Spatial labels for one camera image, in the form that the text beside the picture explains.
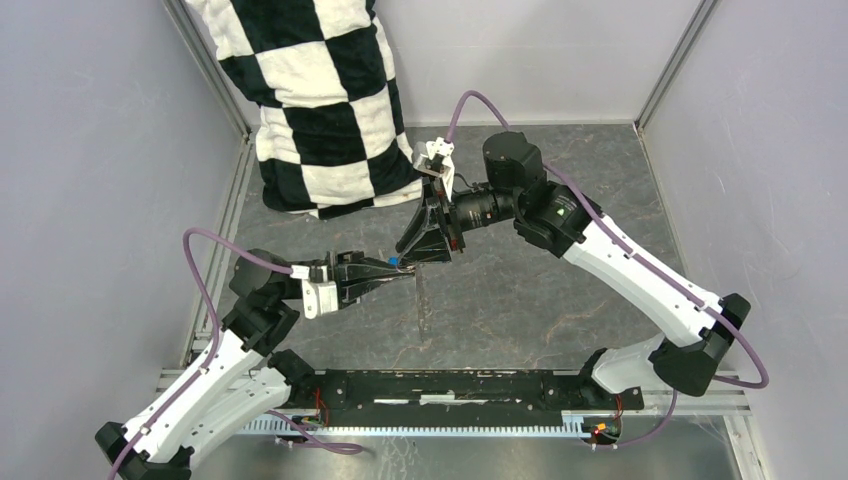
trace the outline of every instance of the gray tile floor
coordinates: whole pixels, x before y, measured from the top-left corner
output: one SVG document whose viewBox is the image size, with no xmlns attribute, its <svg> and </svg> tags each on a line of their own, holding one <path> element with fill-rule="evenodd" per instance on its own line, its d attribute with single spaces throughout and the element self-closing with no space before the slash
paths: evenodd
<svg viewBox="0 0 848 480">
<path fill-rule="evenodd" d="M 631 238 L 679 271 L 656 185 L 630 126 L 518 130 Z M 498 131 L 458 130 L 453 158 L 469 181 L 485 181 L 482 143 Z M 409 129 L 412 143 L 443 134 L 443 128 Z M 236 242 L 288 260 L 322 258 L 328 250 L 364 250 L 387 259 L 415 209 L 409 203 L 319 221 L 269 210 L 261 190 L 254 168 Z M 526 244 L 511 222 L 470 232 L 466 242 L 466 253 L 451 264 L 425 265 L 417 279 L 381 287 L 360 305 L 301 317 L 280 348 L 294 349 L 319 369 L 578 368 L 597 348 L 628 345 L 658 331 L 601 281 Z M 221 310 L 233 301 L 225 288 Z"/>
</svg>

